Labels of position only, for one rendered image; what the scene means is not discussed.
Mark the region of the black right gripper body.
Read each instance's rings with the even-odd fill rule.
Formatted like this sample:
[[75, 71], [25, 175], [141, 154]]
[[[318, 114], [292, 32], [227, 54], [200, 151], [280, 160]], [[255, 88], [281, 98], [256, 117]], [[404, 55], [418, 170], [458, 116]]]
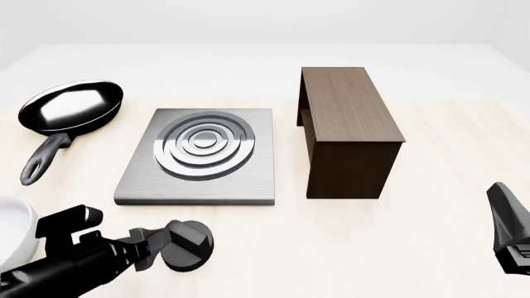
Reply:
[[530, 243], [507, 246], [495, 256], [505, 274], [530, 276]]

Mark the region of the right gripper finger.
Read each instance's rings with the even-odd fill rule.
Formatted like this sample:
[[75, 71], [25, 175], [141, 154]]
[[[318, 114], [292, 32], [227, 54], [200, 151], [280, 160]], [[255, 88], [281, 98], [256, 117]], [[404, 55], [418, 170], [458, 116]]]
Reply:
[[486, 191], [494, 222], [494, 252], [530, 243], [530, 211], [502, 182]]

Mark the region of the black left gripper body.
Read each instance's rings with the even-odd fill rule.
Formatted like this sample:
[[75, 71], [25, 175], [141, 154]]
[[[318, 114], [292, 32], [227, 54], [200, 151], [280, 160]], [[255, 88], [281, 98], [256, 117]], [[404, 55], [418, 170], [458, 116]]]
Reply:
[[118, 272], [124, 272], [131, 266], [134, 266], [136, 272], [148, 269], [147, 259], [150, 257], [150, 247], [146, 232], [144, 228], [133, 228], [129, 230], [128, 238], [110, 241]]

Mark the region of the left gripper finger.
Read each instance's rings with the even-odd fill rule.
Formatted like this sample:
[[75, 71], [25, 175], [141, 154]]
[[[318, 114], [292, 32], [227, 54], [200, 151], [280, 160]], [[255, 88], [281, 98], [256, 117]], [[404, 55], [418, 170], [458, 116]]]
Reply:
[[149, 245], [149, 253], [147, 257], [143, 259], [143, 269], [149, 269], [157, 258], [157, 255], [163, 250], [165, 245]]
[[144, 229], [142, 237], [148, 242], [150, 248], [163, 248], [171, 242], [171, 235], [167, 228], [155, 230]]

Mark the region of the round black stove knob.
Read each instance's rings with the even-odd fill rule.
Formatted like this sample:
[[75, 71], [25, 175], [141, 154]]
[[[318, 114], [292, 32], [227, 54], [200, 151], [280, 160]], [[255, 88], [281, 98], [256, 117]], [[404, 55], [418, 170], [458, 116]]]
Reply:
[[214, 237], [207, 225], [195, 220], [172, 220], [166, 228], [170, 242], [161, 250], [161, 257], [171, 270], [192, 272], [210, 259]]

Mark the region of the flat grey stove plate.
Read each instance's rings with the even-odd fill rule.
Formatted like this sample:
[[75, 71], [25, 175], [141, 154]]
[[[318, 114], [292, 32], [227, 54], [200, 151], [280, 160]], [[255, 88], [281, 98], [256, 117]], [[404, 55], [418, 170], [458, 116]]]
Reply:
[[159, 108], [113, 194], [118, 205], [274, 205], [270, 108]]

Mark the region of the white bowl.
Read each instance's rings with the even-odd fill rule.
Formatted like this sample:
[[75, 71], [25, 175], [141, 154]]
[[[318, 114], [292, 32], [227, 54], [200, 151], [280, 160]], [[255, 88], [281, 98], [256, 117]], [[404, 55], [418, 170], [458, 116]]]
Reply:
[[35, 238], [35, 210], [25, 201], [0, 195], [0, 272], [29, 262], [39, 240]]

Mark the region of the black frying pan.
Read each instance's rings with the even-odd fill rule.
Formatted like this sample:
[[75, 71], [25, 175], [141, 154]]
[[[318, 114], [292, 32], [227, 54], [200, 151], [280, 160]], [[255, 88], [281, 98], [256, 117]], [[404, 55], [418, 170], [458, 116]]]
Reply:
[[124, 92], [114, 82], [82, 80], [61, 84], [27, 101], [18, 121], [47, 139], [35, 150], [20, 175], [22, 185], [39, 180], [55, 154], [68, 148], [77, 136], [95, 131], [113, 120]]

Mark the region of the dark brown wooden cabinet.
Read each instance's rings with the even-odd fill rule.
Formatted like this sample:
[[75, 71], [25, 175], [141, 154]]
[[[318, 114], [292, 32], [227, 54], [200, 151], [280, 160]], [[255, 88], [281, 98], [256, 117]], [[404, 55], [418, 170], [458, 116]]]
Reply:
[[309, 199], [377, 199], [405, 138], [363, 67], [301, 69]]

